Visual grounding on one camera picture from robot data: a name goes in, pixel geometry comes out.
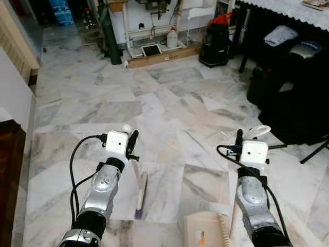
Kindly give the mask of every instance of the cable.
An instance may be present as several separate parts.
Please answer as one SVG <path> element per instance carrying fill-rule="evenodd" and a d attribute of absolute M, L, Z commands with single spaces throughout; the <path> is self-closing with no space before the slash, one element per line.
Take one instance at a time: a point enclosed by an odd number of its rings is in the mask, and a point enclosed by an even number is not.
<path fill-rule="evenodd" d="M 161 45 L 167 45 L 167 39 L 163 39 L 159 42 Z"/>
<path fill-rule="evenodd" d="M 92 175 L 86 177 L 85 179 L 81 180 L 80 182 L 78 182 L 75 186 L 75 188 L 72 189 L 71 191 L 71 196 L 70 196 L 70 202 L 71 202 L 71 213 L 72 213 L 72 223 L 71 223 L 71 227 L 73 227 L 73 224 L 75 222 L 75 217 L 73 216 L 75 214 L 74 212 L 74 207 L 73 207 L 73 195 L 75 194 L 75 192 L 77 192 L 77 188 L 79 187 L 79 185 L 81 185 L 82 183 L 86 182 L 87 180 L 91 179 L 95 174 L 97 173 L 94 172 Z"/>
<path fill-rule="evenodd" d="M 169 20 L 169 25 L 170 25 L 171 20 L 174 17 L 174 15 L 177 15 L 177 12 L 178 12 L 179 6 L 180 6 L 180 2 L 181 2 L 181 0 L 177 0 L 177 3 L 176 3 L 175 8 L 174 8 L 174 11 L 173 11 L 173 13 L 172 13 L 172 15 L 170 17 L 170 20 Z"/>
<path fill-rule="evenodd" d="M 151 28 L 151 33 L 150 33 L 150 38 L 151 38 L 151 37 L 155 37 L 155 26 L 153 24 L 152 13 L 150 13 L 150 16 L 151 16 L 151 21 L 152 21 L 152 28 Z"/>
<path fill-rule="evenodd" d="M 73 169 L 72 169 L 72 165 L 73 165 L 73 159 L 74 159 L 74 155 L 77 151 L 77 149 L 80 147 L 80 145 L 85 141 L 85 140 L 88 140 L 88 139 L 91 139 L 91 138 L 97 138 L 97 139 L 100 139 L 100 135 L 91 135 L 91 136 L 87 136 L 85 138 L 83 138 L 82 140 L 80 140 L 78 142 L 78 144 L 76 145 L 76 147 L 74 148 L 72 154 L 71 154 L 71 158 L 70 158 L 70 165 L 69 165 L 69 168 L 70 168 L 70 177 L 71 177 L 71 182 L 72 182 L 72 187 L 73 187 L 73 194 L 74 194 L 74 198 L 75 198 L 75 201 L 76 201 L 76 210 L 77 210 L 77 215 L 79 213 L 79 199 L 78 199 L 78 194 L 77 194 L 77 190 L 76 190 L 76 183 L 74 181 L 74 176 L 73 176 Z M 73 197 L 70 198 L 70 205 L 71 205 L 71 212 L 72 212 L 72 223 L 74 223 L 75 221 L 75 212 L 74 212 L 74 207 L 73 207 Z"/>
<path fill-rule="evenodd" d="M 226 156 L 225 154 L 223 154 L 221 151 L 220 151 L 220 148 L 227 148 L 227 149 L 232 149 L 234 148 L 235 146 L 227 146 L 227 145 L 218 145 L 216 147 L 216 150 L 217 152 L 220 154 L 220 156 L 224 157 L 225 159 L 237 164 L 238 166 L 241 166 L 243 167 L 244 169 L 246 169 L 251 175 L 253 175 L 255 178 L 257 178 L 261 183 L 262 185 L 264 186 L 265 190 L 267 190 L 269 192 L 269 194 L 271 195 L 271 197 L 273 198 L 273 201 L 274 201 L 274 204 L 276 205 L 276 208 L 277 208 L 277 211 L 278 211 L 278 215 L 279 215 L 279 218 L 280 218 L 280 222 L 281 222 L 281 226 L 282 226 L 282 230 L 283 230 L 283 233 L 284 233 L 284 236 L 286 237 L 287 241 L 289 242 L 289 244 L 292 246 L 292 243 L 289 239 L 289 236 L 288 236 L 288 232 L 287 232 L 287 228 L 286 228 L 286 225 L 284 223 L 284 219 L 283 219 L 283 216 L 282 216 L 282 213 L 281 213 L 281 210 L 280 210 L 280 206 L 279 206 L 279 203 L 278 203 L 278 200 L 276 198 L 276 196 L 274 195 L 274 193 L 272 192 L 272 190 L 267 186 L 267 184 L 262 180 L 262 178 L 256 174 L 255 172 L 253 172 L 249 167 L 241 164 L 240 162 Z"/>

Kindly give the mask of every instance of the black pipe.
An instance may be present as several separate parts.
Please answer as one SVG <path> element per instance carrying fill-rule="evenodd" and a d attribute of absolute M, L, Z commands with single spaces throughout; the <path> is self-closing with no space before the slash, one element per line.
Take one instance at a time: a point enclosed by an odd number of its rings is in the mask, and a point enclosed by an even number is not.
<path fill-rule="evenodd" d="M 115 39 L 112 21 L 109 16 L 107 5 L 103 0 L 98 0 L 99 22 L 103 30 L 107 52 L 112 64 L 121 64 L 120 50 Z"/>

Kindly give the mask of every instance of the plastic bottle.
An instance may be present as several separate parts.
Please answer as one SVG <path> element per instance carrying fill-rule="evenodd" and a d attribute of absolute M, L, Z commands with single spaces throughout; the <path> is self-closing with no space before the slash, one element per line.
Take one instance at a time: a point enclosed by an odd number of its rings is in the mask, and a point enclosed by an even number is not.
<path fill-rule="evenodd" d="M 178 35 L 174 27 L 171 28 L 170 32 L 167 34 L 167 47 L 176 48 L 177 47 Z"/>

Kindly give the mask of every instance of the black vacuum cleaner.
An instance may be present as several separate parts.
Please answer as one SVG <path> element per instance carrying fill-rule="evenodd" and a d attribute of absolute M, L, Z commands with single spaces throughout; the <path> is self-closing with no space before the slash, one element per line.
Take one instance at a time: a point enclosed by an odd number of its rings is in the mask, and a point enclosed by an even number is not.
<path fill-rule="evenodd" d="M 226 65 L 229 60 L 230 44 L 228 26 L 217 23 L 210 24 L 203 38 L 199 61 L 210 68 Z"/>

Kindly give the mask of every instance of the white pole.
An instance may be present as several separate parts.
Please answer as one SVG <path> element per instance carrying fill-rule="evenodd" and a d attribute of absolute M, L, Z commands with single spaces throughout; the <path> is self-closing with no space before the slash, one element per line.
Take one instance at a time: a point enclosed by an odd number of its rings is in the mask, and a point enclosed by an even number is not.
<path fill-rule="evenodd" d="M 180 1 L 180 5 L 179 5 L 179 10 L 178 10 L 178 15 L 177 15 L 177 20 L 176 20 L 176 32 L 178 34 L 179 32 L 179 28 L 180 28 L 180 16 L 181 16 L 181 9 L 183 7 L 183 1 L 184 0 L 181 0 Z"/>
<path fill-rule="evenodd" d="M 127 6 L 126 2 L 122 3 L 122 15 L 123 15 L 123 23 L 124 23 L 124 32 L 125 32 L 125 41 L 127 43 L 128 53 L 132 58 L 136 58 L 132 48 L 130 47 L 130 38 L 129 38 L 129 24 L 128 24 L 128 15 L 127 15 Z"/>

